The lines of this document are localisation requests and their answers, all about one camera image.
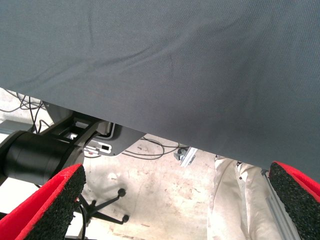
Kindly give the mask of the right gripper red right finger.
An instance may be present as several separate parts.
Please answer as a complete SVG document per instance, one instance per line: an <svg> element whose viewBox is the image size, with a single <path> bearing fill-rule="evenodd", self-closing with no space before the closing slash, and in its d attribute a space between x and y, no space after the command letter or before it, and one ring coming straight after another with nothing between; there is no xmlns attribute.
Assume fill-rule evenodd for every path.
<svg viewBox="0 0 320 240"><path fill-rule="evenodd" d="M320 184L302 171L274 161L269 181L302 240L320 238Z"/></svg>

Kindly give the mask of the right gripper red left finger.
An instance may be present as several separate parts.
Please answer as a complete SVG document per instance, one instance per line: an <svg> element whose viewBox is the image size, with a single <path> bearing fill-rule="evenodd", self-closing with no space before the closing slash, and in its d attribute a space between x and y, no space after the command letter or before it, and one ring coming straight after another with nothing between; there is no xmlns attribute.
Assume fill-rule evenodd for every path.
<svg viewBox="0 0 320 240"><path fill-rule="evenodd" d="M82 164L61 170L0 220L0 238L63 240L85 183Z"/></svg>

